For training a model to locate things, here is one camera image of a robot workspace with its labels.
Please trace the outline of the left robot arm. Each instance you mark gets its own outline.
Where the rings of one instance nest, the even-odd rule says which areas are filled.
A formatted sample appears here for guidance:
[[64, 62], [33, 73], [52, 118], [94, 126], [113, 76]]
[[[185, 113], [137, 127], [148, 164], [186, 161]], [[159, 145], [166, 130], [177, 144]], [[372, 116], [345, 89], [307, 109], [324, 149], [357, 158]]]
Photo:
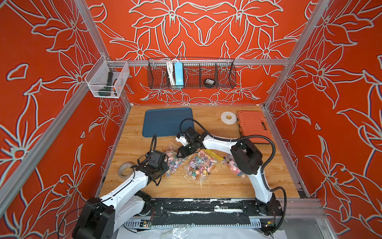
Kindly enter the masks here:
[[149, 183], [157, 186], [169, 170], [169, 156], [160, 151], [146, 154], [146, 159], [131, 168], [133, 173], [114, 190], [102, 197], [92, 197], [81, 208], [72, 232], [74, 239], [110, 239], [133, 216], [151, 210], [151, 196], [142, 191]]

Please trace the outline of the dark teal tray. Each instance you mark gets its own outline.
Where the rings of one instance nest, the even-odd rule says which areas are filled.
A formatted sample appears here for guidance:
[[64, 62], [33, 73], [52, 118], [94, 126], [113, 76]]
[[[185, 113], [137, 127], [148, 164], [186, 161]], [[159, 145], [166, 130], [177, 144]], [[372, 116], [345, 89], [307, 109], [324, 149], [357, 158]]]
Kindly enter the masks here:
[[180, 123], [186, 118], [193, 118], [191, 108], [148, 110], [144, 117], [142, 135], [144, 137], [176, 136], [180, 132]]

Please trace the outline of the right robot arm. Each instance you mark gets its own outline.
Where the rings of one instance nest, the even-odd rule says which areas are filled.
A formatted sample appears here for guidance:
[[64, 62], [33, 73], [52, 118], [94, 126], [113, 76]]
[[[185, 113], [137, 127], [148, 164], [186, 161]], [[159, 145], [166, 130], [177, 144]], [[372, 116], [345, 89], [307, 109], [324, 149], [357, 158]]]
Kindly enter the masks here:
[[[267, 161], [263, 161], [261, 151], [250, 140], [251, 138], [261, 138], [270, 144], [272, 153]], [[178, 149], [178, 157], [190, 156], [199, 149], [217, 150], [231, 155], [237, 167], [249, 176], [255, 191], [255, 201], [260, 214], [281, 215], [284, 213], [284, 209], [282, 209], [274, 194], [276, 189], [269, 187], [264, 172], [265, 166], [271, 162], [276, 154], [275, 144], [270, 138], [262, 135], [223, 138], [212, 135], [207, 131], [200, 134], [194, 128], [189, 127], [186, 131], [177, 134], [176, 141], [182, 144]]]

